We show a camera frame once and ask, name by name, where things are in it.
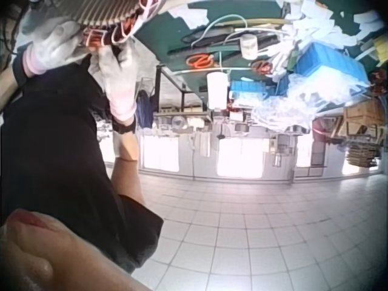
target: bright window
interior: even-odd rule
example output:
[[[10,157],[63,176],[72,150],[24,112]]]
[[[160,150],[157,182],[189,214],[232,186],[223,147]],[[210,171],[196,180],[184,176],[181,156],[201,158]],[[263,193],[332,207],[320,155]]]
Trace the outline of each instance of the bright window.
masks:
[[[380,165],[380,160],[379,159],[376,159],[376,164],[377,166],[376,167],[372,167],[372,168],[369,168],[369,171],[378,171],[379,170],[379,165]]]
[[[313,146],[313,134],[298,136],[298,159],[296,160],[297,167],[310,167],[311,154]]]
[[[360,167],[350,165],[349,162],[347,161],[347,159],[345,158],[344,166],[342,168],[342,174],[343,175],[352,175],[352,174],[357,174],[358,172],[360,172]]]
[[[217,174],[233,178],[260,178],[263,175],[263,139],[227,138],[219,141]]]
[[[146,135],[143,139],[144,167],[168,172],[179,171],[178,138]]]

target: white tile floor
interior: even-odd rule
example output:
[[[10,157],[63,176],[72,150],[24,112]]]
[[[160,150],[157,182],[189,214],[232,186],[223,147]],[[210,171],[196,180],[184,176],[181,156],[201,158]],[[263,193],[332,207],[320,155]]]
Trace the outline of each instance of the white tile floor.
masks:
[[[364,291],[387,262],[387,177],[242,185],[141,176],[165,219],[157,291]]]

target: skin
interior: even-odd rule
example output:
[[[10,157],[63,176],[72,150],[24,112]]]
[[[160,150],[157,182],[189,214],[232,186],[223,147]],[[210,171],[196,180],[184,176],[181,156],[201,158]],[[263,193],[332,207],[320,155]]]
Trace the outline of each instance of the skin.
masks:
[[[0,75],[0,112],[17,88],[10,67]],[[133,118],[120,122],[130,125]],[[113,143],[113,188],[145,205],[136,136],[115,134]],[[16,210],[9,216],[0,232],[0,258],[17,290],[149,290],[57,219],[41,213]]]
[[[149,291],[57,219],[36,212],[9,216],[0,257],[18,290]]]

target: sleeve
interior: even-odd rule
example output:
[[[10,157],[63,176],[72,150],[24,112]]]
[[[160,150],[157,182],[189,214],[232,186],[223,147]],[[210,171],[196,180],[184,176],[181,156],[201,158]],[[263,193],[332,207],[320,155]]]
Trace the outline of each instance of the sleeve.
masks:
[[[135,200],[120,198],[125,216],[125,249],[139,268],[155,253],[164,221]]]

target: pink glove cuff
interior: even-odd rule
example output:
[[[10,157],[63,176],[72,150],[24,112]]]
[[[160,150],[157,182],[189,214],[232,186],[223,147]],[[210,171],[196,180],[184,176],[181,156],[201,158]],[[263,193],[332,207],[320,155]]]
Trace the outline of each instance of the pink glove cuff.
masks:
[[[126,104],[123,102],[119,103],[122,104],[110,102],[110,112],[117,120],[126,121],[135,115],[137,108],[136,102],[133,102],[132,104],[129,104],[128,102],[126,102]]]
[[[29,45],[24,52],[23,67],[27,75],[29,72],[32,72],[35,75],[42,75],[47,71],[36,58],[33,51],[33,44]]]

